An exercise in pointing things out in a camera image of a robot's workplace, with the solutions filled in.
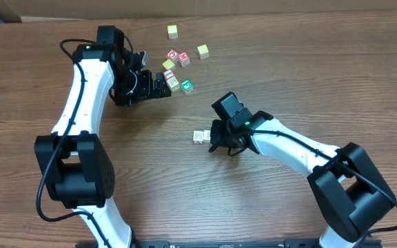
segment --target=wooden table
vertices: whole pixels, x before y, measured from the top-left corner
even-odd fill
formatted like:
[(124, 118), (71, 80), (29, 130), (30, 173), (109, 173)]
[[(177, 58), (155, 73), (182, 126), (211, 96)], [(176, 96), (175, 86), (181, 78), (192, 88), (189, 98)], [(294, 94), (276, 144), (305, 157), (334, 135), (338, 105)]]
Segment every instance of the wooden table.
[[(175, 23), (179, 38), (167, 38)], [(72, 82), (60, 51), (115, 25), (153, 72), (170, 49), (194, 91), (116, 107), (107, 99), (100, 138), (116, 172), (114, 199), (143, 240), (266, 241), (314, 238), (326, 223), (305, 178), (264, 156), (193, 145), (228, 91), (317, 141), (362, 145), (397, 196), (397, 11), (131, 19), (0, 25), (0, 247), (73, 247), (94, 238), (80, 218), (46, 223), (34, 200), (41, 172), (33, 144), (58, 121)], [(198, 60), (207, 44), (210, 57)], [(73, 51), (76, 44), (68, 45)], [(49, 216), (67, 213), (45, 193)], [(377, 227), (397, 224), (391, 211)], [(377, 234), (397, 247), (397, 231)]]

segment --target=small block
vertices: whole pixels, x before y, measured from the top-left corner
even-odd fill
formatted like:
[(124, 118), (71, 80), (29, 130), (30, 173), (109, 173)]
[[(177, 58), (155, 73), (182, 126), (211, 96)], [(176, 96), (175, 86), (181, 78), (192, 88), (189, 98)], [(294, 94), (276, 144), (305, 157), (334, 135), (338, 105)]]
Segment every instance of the small block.
[(180, 88), (180, 83), (177, 81), (176, 77), (172, 77), (166, 81), (166, 84), (168, 85), (169, 89), (171, 92), (175, 92)]
[(179, 37), (179, 34), (177, 33), (177, 25), (168, 26), (168, 36), (170, 39), (177, 39)]
[(179, 54), (179, 60), (182, 66), (186, 66), (191, 63), (190, 56), (186, 52), (182, 52)]
[(206, 45), (200, 45), (197, 47), (200, 59), (206, 59), (210, 56), (210, 51), (207, 49)]
[(210, 130), (205, 130), (203, 132), (203, 142), (211, 143), (211, 131)]
[(192, 82), (189, 79), (186, 79), (186, 81), (181, 84), (181, 88), (185, 94), (189, 94), (192, 92), (194, 86), (192, 85)]
[(177, 63), (177, 61), (179, 60), (179, 54), (178, 52), (174, 51), (174, 50), (170, 50), (167, 54), (166, 54), (166, 58), (167, 59), (171, 59), (172, 62)]
[(193, 144), (203, 144), (203, 131), (194, 131), (192, 142)]
[(170, 59), (167, 59), (165, 62), (162, 63), (165, 70), (176, 70), (176, 65)]
[(168, 79), (170, 79), (170, 78), (172, 78), (172, 77), (174, 77), (176, 75), (171, 69), (169, 69), (169, 70), (167, 70), (166, 72), (163, 73), (163, 76), (165, 77), (165, 80), (168, 80)]

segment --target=toy block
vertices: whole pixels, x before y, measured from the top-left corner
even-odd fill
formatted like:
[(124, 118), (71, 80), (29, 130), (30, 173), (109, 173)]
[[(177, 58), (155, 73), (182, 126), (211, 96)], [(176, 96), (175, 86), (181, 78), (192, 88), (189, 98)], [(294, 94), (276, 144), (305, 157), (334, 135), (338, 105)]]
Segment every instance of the toy block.
[(179, 54), (179, 60), (182, 66), (186, 66), (191, 63), (190, 56), (186, 52), (182, 52)]
[(194, 135), (192, 137), (193, 144), (203, 144), (203, 131), (194, 131)]
[(165, 62), (162, 63), (162, 65), (165, 70), (176, 70), (176, 65), (174, 64), (174, 62), (171, 61), (171, 59), (167, 59)]
[(166, 84), (168, 85), (171, 92), (175, 92), (176, 90), (178, 90), (180, 88), (180, 83), (177, 81), (175, 76), (168, 79), (166, 81)]
[(189, 79), (186, 79), (185, 82), (182, 83), (181, 88), (185, 94), (189, 94), (192, 92), (193, 85)]
[(177, 25), (168, 26), (168, 36), (170, 39), (177, 39), (179, 37), (179, 34), (177, 33)]
[(207, 49), (206, 45), (201, 45), (197, 47), (198, 54), (200, 55), (200, 59), (206, 59), (210, 56), (210, 51)]
[(203, 142), (211, 143), (211, 131), (210, 130), (205, 130), (203, 132)]
[(165, 77), (165, 80), (168, 81), (168, 79), (175, 77), (176, 75), (171, 69), (169, 69), (163, 73), (163, 76)]
[(178, 54), (178, 52), (171, 50), (170, 52), (168, 52), (166, 54), (166, 58), (171, 59), (172, 62), (174, 62), (174, 63), (177, 63), (177, 61), (179, 60), (179, 54)]

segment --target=robotic arm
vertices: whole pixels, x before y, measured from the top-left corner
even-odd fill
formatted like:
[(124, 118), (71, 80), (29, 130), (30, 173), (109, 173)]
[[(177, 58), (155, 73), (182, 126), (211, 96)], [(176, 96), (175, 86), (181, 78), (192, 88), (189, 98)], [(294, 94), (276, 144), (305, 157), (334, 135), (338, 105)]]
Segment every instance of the robotic arm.
[[(126, 50), (124, 38), (128, 39), (114, 26), (101, 26), (94, 44), (77, 47), (72, 56), (73, 85), (61, 118), (51, 135), (38, 136), (34, 144), (51, 199), (61, 201), (65, 208), (76, 213), (89, 213), (81, 217), (97, 240), (97, 245), (91, 247), (132, 246), (132, 230), (123, 221), (112, 198), (114, 168), (99, 140), (107, 94), (118, 106), (171, 96), (161, 72), (153, 81), (150, 71), (141, 71), (146, 65), (146, 52), (134, 53), (131, 44), (131, 51)], [(81, 71), (85, 77), (82, 88)], [(79, 108), (65, 135), (81, 90)], [(210, 152), (217, 147), (250, 149), (275, 157), (307, 177), (329, 224), (316, 247), (355, 246), (366, 231), (393, 208), (386, 196), (362, 180), (347, 190), (340, 185), (344, 178), (353, 176), (343, 167), (346, 166), (395, 199), (368, 155), (356, 144), (340, 149), (313, 141), (289, 130), (270, 114), (260, 111), (252, 115), (231, 92), (212, 107), (220, 120), (212, 122)], [(65, 163), (70, 156), (79, 156), (80, 163)]]

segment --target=green and white cube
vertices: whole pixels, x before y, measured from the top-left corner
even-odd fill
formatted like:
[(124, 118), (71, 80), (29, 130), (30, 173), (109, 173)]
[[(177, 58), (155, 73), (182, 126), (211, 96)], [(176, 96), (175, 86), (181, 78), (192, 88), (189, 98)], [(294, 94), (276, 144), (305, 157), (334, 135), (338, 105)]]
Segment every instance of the green and white cube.
[(191, 93), (193, 87), (194, 86), (189, 79), (186, 79), (186, 81), (181, 84), (181, 88), (185, 94)]

